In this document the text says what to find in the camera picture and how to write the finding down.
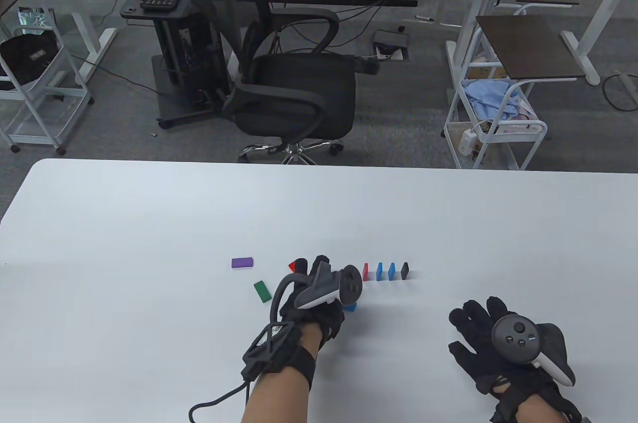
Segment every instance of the desk leg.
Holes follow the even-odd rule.
[[[93,27],[93,23],[91,22],[84,5],[82,4],[82,0],[66,1],[71,9],[71,14],[73,15],[75,23],[78,26],[82,40],[84,40],[84,44],[89,50],[89,56],[86,58],[87,61],[91,61],[91,63],[95,64],[100,63],[118,30],[114,27],[109,27],[108,29],[105,29],[102,36],[98,38],[98,34]],[[95,69],[95,66],[90,63],[84,63],[84,65],[82,65],[80,68],[80,75],[82,76],[82,79],[84,79],[84,82],[89,81]]]
[[[461,71],[463,59],[465,58],[465,54],[467,54],[468,47],[470,46],[470,40],[472,39],[472,34],[474,34],[474,28],[476,27],[476,16],[482,2],[483,0],[470,0],[470,9],[463,20],[463,27],[461,27],[458,41],[456,41],[456,43],[454,41],[448,41],[445,43],[448,60],[450,62],[450,73],[452,75],[454,86],[456,86],[457,77]]]
[[[580,42],[571,31],[561,32],[563,41],[567,44],[572,56],[574,56],[576,61],[578,61],[583,68],[583,71],[585,72],[585,79],[587,79],[587,82],[592,84],[592,86],[598,86],[600,84],[600,75],[588,58],[588,54],[590,54],[590,51],[597,42],[600,33],[602,33],[602,30],[605,29],[609,18],[611,18],[611,15],[613,15],[619,3],[620,0],[602,0]]]

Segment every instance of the forearm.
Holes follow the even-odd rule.
[[[567,418],[550,407],[540,396],[532,395],[519,405],[516,421],[518,423],[567,423]]]
[[[319,325],[305,325],[299,344],[316,359],[321,337]],[[308,381],[294,368],[266,373],[255,385],[242,423],[306,423],[309,393]]]

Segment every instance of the chair wheel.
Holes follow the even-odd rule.
[[[330,148],[328,149],[328,152],[330,152],[331,156],[336,156],[337,154],[339,154],[339,152],[341,152],[344,149],[343,144],[331,144]]]

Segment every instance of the hand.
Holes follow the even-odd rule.
[[[319,255],[313,263],[312,269],[308,275],[314,275],[317,273],[317,267],[319,262],[324,261],[330,263],[328,257],[325,255]],[[306,259],[296,259],[295,261],[295,273],[306,274],[308,272],[308,261]],[[316,307],[310,309],[301,310],[295,308],[294,302],[297,295],[305,289],[301,284],[295,284],[292,294],[281,307],[280,315],[285,321],[293,321],[294,323],[304,324],[305,330],[308,323],[317,323],[321,329],[321,342],[319,348],[322,348],[323,344],[331,338],[335,338],[341,328],[341,323],[345,317],[343,314],[343,305],[339,300],[335,300],[332,303],[322,303]]]
[[[476,353],[459,341],[449,345],[450,353],[476,382],[478,391],[499,398],[495,417],[499,416],[501,421],[512,419],[520,403],[538,394],[554,409],[565,413],[570,421],[580,422],[580,413],[570,401],[562,398],[558,385],[547,372],[531,364],[510,363],[494,348],[492,328],[499,319],[512,313],[497,297],[488,298],[487,311],[476,300],[465,302],[462,309],[455,308],[450,313],[450,323]]]

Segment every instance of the wrist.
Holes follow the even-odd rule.
[[[299,345],[308,350],[315,360],[317,359],[317,353],[319,353],[322,338],[323,332],[318,323],[304,323],[301,326]]]

